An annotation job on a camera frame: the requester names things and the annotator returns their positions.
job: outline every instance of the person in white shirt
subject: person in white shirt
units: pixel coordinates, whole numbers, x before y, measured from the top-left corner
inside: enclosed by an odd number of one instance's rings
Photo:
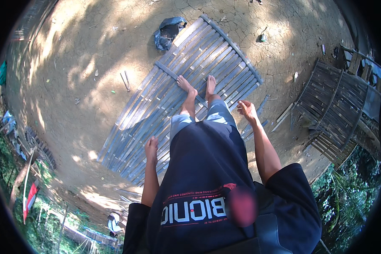
[[[111,213],[107,219],[109,220],[107,227],[110,230],[110,236],[115,238],[117,237],[116,232],[122,230],[122,228],[119,226],[120,216],[117,213]]]

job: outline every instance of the dirt ground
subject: dirt ground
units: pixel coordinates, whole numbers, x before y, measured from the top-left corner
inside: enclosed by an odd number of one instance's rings
[[[264,84],[248,100],[259,105],[266,94],[277,98],[266,103],[260,120],[269,120],[264,129],[282,165],[301,163],[309,182],[325,169],[329,161],[317,150],[311,148],[310,156],[302,152],[308,132],[300,123],[290,132],[287,118],[270,131],[298,97],[316,58],[335,65],[333,48],[353,47],[333,0],[265,1],[263,6],[246,0],[59,0],[35,41],[11,43],[5,93],[20,131],[31,126],[56,157],[54,198],[75,203],[91,220],[105,224],[107,209],[120,209],[105,199],[119,199],[113,187],[142,192],[95,161],[131,96],[120,72],[128,72],[135,90],[163,55],[153,43],[163,19],[182,16],[193,23],[202,13],[222,26],[262,75]],[[267,41],[256,42],[265,28]],[[244,128],[247,122],[233,115]],[[259,180],[253,146],[247,142],[249,168]]]

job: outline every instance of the bare foot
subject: bare foot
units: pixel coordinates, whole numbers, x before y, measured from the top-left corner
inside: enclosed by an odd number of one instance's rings
[[[188,94],[194,94],[195,96],[197,95],[197,90],[193,88],[193,86],[191,86],[189,82],[184,77],[182,77],[182,75],[178,76],[176,82],[179,87],[184,89]]]
[[[209,97],[214,94],[214,89],[216,88],[216,78],[212,75],[208,76],[208,81],[206,82],[206,100],[209,100]]]

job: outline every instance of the t-shirt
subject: t-shirt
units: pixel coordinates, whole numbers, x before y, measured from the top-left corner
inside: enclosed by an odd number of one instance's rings
[[[200,121],[171,141],[169,167],[151,209],[131,204],[124,253],[145,233],[151,253],[203,253],[253,237],[226,216],[226,195],[236,186],[254,190],[244,141],[236,128]],[[317,205],[298,163],[286,166],[266,183],[274,195],[279,243],[293,253],[311,253],[321,235]]]
[[[111,213],[110,215],[114,217],[114,220],[109,220],[109,222],[107,224],[107,227],[109,228],[109,230],[113,231],[113,232],[121,231],[122,228],[120,226],[118,226],[120,216],[116,213]]]

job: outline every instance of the shorts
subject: shorts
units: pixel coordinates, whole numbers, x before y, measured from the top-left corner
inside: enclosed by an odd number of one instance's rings
[[[230,113],[230,109],[227,104],[221,99],[215,99],[210,104],[210,108],[208,109],[208,114],[206,115],[205,121],[215,121],[221,124],[232,125],[237,128],[236,122],[232,114]],[[174,115],[171,118],[171,131],[169,133],[169,142],[175,135],[185,128],[186,126],[195,123],[195,119],[193,117],[183,114],[183,115]]]

